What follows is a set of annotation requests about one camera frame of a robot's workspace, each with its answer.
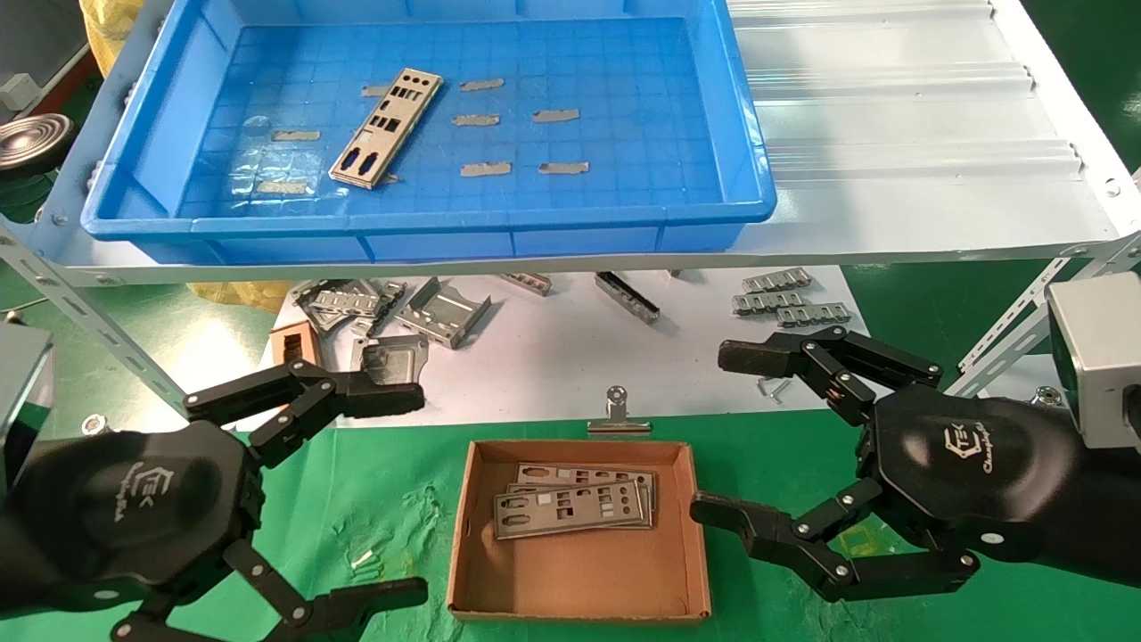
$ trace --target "green table surface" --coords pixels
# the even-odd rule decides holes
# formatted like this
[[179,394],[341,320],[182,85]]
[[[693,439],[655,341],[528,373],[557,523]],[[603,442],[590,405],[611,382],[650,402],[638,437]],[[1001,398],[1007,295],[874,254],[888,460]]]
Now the green table surface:
[[[419,575],[422,607],[374,618],[363,640],[1138,640],[1141,592],[1028,564],[984,560],[954,595],[828,604],[790,571],[750,561],[736,536],[706,530],[713,615],[696,627],[458,623],[445,608],[448,558],[470,440],[576,439],[582,422],[325,431],[266,474],[256,547],[306,596]],[[701,488],[801,513],[852,481],[857,431],[828,413],[659,418],[654,437],[694,447]],[[905,546],[869,520],[847,531],[852,554]],[[372,550],[372,560],[350,562]],[[105,641],[128,608],[0,623],[0,640]],[[276,616],[233,576],[171,623],[234,642],[260,640]]]

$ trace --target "brown cardboard tray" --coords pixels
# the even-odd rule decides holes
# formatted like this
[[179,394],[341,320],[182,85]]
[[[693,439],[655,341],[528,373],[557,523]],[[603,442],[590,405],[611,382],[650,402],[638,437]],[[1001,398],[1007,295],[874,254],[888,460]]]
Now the brown cardboard tray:
[[[493,502],[520,462],[657,473],[653,530],[599,529],[495,539]],[[705,541],[689,519],[689,445],[663,441],[475,441],[460,491],[447,584],[461,620],[697,624],[710,616]]]

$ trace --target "yellow bag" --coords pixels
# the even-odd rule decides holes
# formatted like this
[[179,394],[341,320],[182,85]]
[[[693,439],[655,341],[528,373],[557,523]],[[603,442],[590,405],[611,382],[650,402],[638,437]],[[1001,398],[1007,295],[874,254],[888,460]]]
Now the yellow bag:
[[[123,48],[145,0],[80,0],[91,54],[106,76]],[[187,283],[195,294],[215,302],[250,304],[277,312],[289,292],[289,281]]]

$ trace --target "metal shelf frame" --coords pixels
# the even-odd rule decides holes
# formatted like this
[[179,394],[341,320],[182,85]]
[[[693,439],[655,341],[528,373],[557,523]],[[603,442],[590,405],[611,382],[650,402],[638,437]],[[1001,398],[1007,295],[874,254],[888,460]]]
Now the metal shelf frame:
[[1083,270],[1093,275],[1139,255],[1141,192],[1018,0],[729,0],[779,204],[726,252],[159,265],[130,243],[96,241],[79,219],[170,6],[139,13],[37,220],[0,217],[0,258],[176,408],[177,383],[81,287],[1055,258],[964,359],[955,391],[973,395],[1044,336],[1039,306],[998,341],[1066,260],[1093,258]]

